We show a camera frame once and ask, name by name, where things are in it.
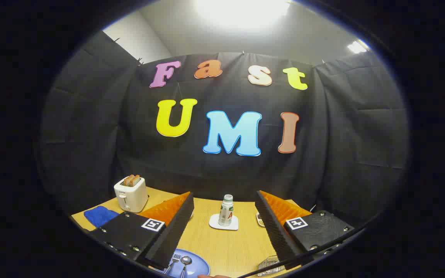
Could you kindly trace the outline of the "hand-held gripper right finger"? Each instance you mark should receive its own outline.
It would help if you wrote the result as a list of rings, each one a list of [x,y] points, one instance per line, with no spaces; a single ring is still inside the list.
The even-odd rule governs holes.
[[[255,207],[280,261],[291,260],[306,252],[300,262],[285,264],[291,269],[331,253],[347,241],[355,227],[326,210],[310,212],[268,192],[256,192]]]

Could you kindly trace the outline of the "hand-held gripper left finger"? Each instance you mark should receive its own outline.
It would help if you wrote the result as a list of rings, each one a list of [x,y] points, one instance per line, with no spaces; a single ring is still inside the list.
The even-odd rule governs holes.
[[[186,192],[139,214],[123,212],[89,232],[89,236],[137,263],[164,269],[193,210],[193,193]]]

